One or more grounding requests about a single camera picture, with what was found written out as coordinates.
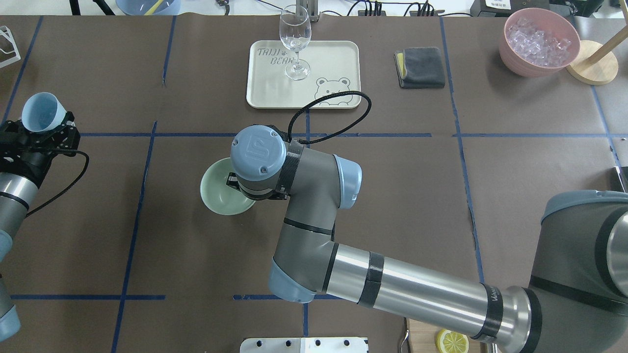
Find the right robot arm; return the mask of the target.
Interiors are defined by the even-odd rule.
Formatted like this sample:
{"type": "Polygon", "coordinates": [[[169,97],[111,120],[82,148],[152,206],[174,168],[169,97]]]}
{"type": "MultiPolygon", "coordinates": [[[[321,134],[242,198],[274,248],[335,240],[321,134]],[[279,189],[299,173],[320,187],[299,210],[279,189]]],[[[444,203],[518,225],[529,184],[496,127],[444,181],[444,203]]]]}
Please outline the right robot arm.
{"type": "Polygon", "coordinates": [[[269,286],[430,322],[513,353],[627,351],[627,296],[611,246],[627,246],[627,197],[563,192],[602,135],[294,133],[255,125],[233,142],[229,187],[290,199],[269,286]],[[561,191],[540,235],[522,205],[561,191]]]}

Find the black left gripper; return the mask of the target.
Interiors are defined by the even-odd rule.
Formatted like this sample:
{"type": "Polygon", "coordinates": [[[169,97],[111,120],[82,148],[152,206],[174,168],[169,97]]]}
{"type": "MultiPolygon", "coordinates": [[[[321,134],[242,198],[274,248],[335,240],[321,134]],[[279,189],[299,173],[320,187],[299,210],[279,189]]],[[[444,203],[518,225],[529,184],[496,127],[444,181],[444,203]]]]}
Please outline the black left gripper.
{"type": "Polygon", "coordinates": [[[47,158],[59,154],[74,157],[79,143],[80,132],[72,112],[65,114],[59,126],[43,132],[28,130],[22,120],[6,121],[0,128],[1,167],[25,161],[27,153],[40,153],[47,158]]]}

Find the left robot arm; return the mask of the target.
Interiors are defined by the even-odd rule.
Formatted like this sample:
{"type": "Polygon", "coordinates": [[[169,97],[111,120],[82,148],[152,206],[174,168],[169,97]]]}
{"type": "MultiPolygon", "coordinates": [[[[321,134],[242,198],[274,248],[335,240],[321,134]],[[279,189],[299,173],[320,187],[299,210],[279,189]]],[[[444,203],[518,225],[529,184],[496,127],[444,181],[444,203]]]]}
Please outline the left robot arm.
{"type": "Polygon", "coordinates": [[[24,119],[5,121],[0,133],[0,258],[13,248],[14,237],[25,218],[49,205],[72,188],[87,172],[90,158],[79,150],[80,132],[72,112],[50,130],[34,132],[24,119]],[[82,155],[85,164],[68,187],[51,199],[31,208],[53,159],[58,155],[82,155]]]}

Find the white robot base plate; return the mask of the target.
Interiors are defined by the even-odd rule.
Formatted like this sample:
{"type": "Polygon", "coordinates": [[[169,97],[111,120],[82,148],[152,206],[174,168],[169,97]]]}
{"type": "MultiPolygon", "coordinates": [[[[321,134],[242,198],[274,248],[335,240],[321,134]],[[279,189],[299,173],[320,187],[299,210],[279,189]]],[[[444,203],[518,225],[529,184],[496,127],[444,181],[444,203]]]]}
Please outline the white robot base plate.
{"type": "Polygon", "coordinates": [[[368,353],[362,337],[277,337],[245,339],[240,353],[368,353]]]}

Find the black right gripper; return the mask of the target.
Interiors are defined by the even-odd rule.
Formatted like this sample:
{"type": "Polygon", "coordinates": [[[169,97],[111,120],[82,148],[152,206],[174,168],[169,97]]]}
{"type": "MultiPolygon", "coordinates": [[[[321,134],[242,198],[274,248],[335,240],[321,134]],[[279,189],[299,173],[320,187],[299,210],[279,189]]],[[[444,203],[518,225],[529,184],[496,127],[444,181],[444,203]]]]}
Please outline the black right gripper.
{"type": "Polygon", "coordinates": [[[285,201],[288,199],[288,194],[279,192],[277,190],[264,189],[264,190],[253,190],[244,187],[237,178],[235,173],[229,173],[226,181],[227,187],[231,187],[234,190],[238,190],[245,197],[254,201],[263,201],[263,200],[274,200],[274,201],[285,201]]]}

